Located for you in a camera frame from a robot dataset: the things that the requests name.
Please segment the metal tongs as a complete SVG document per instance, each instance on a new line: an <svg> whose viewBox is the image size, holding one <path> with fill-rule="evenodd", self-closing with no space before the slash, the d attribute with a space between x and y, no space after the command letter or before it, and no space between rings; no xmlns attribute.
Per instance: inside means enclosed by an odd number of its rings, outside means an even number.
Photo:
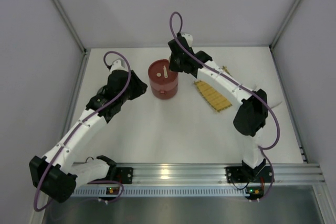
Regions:
<svg viewBox="0 0 336 224"><path fill-rule="evenodd" d="M265 81L255 82L254 86L255 90L262 89L265 91L267 95L267 103L271 109L277 107L282 103L282 94L278 89L277 85L269 84Z"/></svg>

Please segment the grey transparent lid with handles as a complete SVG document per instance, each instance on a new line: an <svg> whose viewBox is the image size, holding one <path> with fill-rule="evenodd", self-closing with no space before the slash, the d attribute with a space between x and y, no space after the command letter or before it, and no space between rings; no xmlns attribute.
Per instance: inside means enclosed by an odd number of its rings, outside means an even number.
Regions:
<svg viewBox="0 0 336 224"><path fill-rule="evenodd" d="M106 92L106 87L103 86L97 91L97 95L104 95Z"/></svg>

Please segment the cream small stick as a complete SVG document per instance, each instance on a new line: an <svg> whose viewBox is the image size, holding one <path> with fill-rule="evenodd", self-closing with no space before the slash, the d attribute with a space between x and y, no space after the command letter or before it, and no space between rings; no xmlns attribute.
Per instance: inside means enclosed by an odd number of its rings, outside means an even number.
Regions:
<svg viewBox="0 0 336 224"><path fill-rule="evenodd" d="M167 79L168 78L168 71L167 71L166 65L163 66L163 73L164 73L164 78Z"/></svg>

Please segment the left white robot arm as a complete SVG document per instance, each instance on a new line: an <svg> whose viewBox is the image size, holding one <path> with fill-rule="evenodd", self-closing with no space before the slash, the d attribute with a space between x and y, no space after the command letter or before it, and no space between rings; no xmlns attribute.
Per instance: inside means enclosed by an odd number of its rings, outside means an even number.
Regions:
<svg viewBox="0 0 336 224"><path fill-rule="evenodd" d="M120 112L123 104L145 94L147 87L134 71L112 71L107 84L89 100L64 138L43 157L31 159L29 169L33 185L51 199L63 203L82 185L95 180L114 180L117 164L104 155L85 164L74 163L91 139Z"/></svg>

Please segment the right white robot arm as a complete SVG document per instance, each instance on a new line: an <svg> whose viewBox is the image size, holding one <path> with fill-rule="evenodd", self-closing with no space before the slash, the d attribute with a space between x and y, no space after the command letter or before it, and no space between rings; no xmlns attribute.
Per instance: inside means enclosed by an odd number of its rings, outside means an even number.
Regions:
<svg viewBox="0 0 336 224"><path fill-rule="evenodd" d="M266 159L262 156L258 145L263 135L268 110L254 96L258 95L266 102L265 91L262 89L245 91L236 80L230 82L230 75L220 69L212 57L204 51L194 53L191 47L187 47L187 51L192 54L189 56L174 39L168 42L168 46L171 50L170 70L185 72L206 82L236 109L233 125L243 154L240 172L252 182L266 165Z"/></svg>

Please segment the dark red lid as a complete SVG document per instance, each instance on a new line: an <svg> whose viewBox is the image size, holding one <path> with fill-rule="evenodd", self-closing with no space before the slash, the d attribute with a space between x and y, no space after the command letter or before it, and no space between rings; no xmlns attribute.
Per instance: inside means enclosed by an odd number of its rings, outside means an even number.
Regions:
<svg viewBox="0 0 336 224"><path fill-rule="evenodd" d="M166 65L168 78L164 78L163 66ZM161 59L153 62L148 68L148 76L150 81L164 85L178 82L178 73L170 70L170 63L167 59Z"/></svg>

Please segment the pink steel-lined pot with handles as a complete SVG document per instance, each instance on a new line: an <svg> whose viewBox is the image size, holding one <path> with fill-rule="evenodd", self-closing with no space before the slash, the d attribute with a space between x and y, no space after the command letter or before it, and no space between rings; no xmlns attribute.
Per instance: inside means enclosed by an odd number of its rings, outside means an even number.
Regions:
<svg viewBox="0 0 336 224"><path fill-rule="evenodd" d="M172 90L178 85L178 73L170 70L167 59L153 62L148 68L150 86L155 90Z"/></svg>

